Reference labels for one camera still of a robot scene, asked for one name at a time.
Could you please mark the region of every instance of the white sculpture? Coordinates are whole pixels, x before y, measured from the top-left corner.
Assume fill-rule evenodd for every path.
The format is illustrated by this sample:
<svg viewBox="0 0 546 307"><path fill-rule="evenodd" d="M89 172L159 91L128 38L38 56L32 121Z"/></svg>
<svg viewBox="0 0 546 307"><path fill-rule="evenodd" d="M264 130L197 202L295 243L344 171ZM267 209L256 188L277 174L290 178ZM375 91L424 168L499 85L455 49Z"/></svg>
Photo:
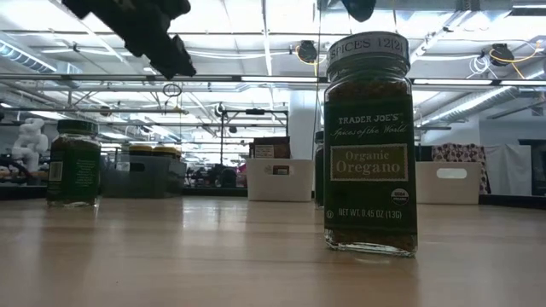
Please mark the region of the white sculpture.
<svg viewBox="0 0 546 307"><path fill-rule="evenodd" d="M41 131L43 126L42 119L26 119L19 127L19 138L11 149L13 158L22 158L29 172L38 171L39 154L48 149L48 137Z"/></svg>

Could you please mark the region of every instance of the patterned fabric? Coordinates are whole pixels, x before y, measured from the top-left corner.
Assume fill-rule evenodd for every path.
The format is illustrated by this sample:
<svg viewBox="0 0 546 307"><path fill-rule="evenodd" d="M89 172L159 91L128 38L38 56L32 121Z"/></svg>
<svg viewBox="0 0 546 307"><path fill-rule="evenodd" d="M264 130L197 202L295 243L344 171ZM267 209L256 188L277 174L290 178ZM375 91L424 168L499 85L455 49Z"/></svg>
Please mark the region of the patterned fabric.
<svg viewBox="0 0 546 307"><path fill-rule="evenodd" d="M479 183L480 194L490 194L489 179L485 169L485 150L475 144L461 145L447 143L442 146L433 146L433 161L438 162L480 162L481 181Z"/></svg>

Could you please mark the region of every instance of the green label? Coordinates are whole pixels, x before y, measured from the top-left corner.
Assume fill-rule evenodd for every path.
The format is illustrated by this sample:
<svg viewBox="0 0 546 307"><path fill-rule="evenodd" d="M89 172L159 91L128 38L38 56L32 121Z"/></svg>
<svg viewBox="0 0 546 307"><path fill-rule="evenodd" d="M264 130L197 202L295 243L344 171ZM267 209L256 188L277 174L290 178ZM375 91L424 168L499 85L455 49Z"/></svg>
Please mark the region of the green label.
<svg viewBox="0 0 546 307"><path fill-rule="evenodd" d="M416 234L411 97L330 101L325 121L325 227Z"/></svg>
<svg viewBox="0 0 546 307"><path fill-rule="evenodd" d="M90 201L98 195L98 150L64 149L51 151L48 200Z"/></svg>

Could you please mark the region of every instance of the ceiling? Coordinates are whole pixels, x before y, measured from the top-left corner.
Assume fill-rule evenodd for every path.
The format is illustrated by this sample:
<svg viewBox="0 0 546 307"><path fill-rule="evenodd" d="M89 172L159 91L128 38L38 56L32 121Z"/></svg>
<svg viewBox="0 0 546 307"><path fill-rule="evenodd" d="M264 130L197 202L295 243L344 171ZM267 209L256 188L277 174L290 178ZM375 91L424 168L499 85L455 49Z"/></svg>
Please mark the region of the ceiling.
<svg viewBox="0 0 546 307"><path fill-rule="evenodd" d="M154 74L146 58L136 58L128 53L124 49L124 42L95 16L90 15L79 21L52 3L54 1L0 1L0 32L19 48L44 62L71 63L84 74ZM198 76L313 77L314 67L302 63L292 53L300 41L313 40L324 55L329 45L352 33L398 31L409 40L410 49L426 46L424 54L415 58L409 72L410 78L518 78L512 66L489 67L491 70L473 73L473 59L470 56L477 56L482 50L491 49L493 43L505 43L513 51L516 60L526 58L535 53L537 40L545 34L543 29L546 28L546 17L540 15L510 14L514 12L511 9L456 12L454 8L447 9L445 5L455 2L453 0L438 0L437 8L433 6L434 2L429 1L431 4L427 9L408 11L403 7L405 1L399 2L400 4L397 4L397 1L378 1L378 5L394 3L395 9L401 8L396 11L396 22L392 8L380 8L374 12L370 20L358 23L350 18L344 9L337 9L339 5L320 13L316 10L316 0L194 0L191 1L191 12L175 19L169 32L178 34L184 41L192 55ZM456 14L461 18L454 20ZM264 24L267 25L267 36L264 35ZM449 31L442 31L446 26L449 27ZM270 65L268 54L271 54ZM536 52L531 59L518 65L522 69L536 66L543 61L544 56L542 52ZM327 62L324 61L317 69L318 76L325 76L326 68ZM0 73L30 72L33 71L0 57ZM62 90L65 88L52 89L58 84L16 83L34 90L49 88L43 92L44 95L65 105L68 101L68 92ZM206 82L186 82L179 84L184 89L181 96L169 98L160 90L162 83L101 83L98 80L80 84L82 87L91 88L109 85L132 86L133 89L139 90L100 91L93 92L90 97L84 97L86 91L75 90L72 99L77 101L84 97L79 107L109 105L124 109L155 109L159 100L162 107L165 107L165 102L168 101L167 108L179 106L189 111L188 115L115 113L107 118L87 114L100 121L123 123L146 117L151 125L154 122L213 124L218 122L218 118L214 116L214 107L220 101L231 109L257 107L288 110L292 91L313 89L309 86L291 88L279 84L266 84L249 86L246 90L239 91L235 90L235 87L244 84L214 83L212 85L216 88L210 91L210 86ZM153 91L153 94L145 91L146 89ZM0 90L12 88L4 85ZM414 90L416 117L427 116L471 91L474 90L416 87ZM264 116L262 119L248 116L250 119L233 119L232 123L286 124L283 115L279 116L280 121L271 116ZM116 126L116 131L123 129L125 127ZM210 131L201 128L185 128L183 133L180 128L178 131L171 130L183 138L214 139ZM245 136L283 135L284 129L256 127L247 132Z"/></svg>

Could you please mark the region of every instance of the glass jar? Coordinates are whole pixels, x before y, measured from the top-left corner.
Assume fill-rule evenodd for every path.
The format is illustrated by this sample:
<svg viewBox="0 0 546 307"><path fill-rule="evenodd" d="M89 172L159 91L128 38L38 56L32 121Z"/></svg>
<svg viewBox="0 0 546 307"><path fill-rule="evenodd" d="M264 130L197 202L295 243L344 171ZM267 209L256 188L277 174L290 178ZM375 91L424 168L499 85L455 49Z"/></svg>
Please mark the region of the glass jar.
<svg viewBox="0 0 546 307"><path fill-rule="evenodd" d="M324 208L324 131L315 134L315 205Z"/></svg>
<svg viewBox="0 0 546 307"><path fill-rule="evenodd" d="M101 144L98 125L84 120L63 119L59 136L51 143L46 200L48 206L98 205Z"/></svg>
<svg viewBox="0 0 546 307"><path fill-rule="evenodd" d="M333 249L417 250L408 49L398 34L364 32L328 51L324 228Z"/></svg>

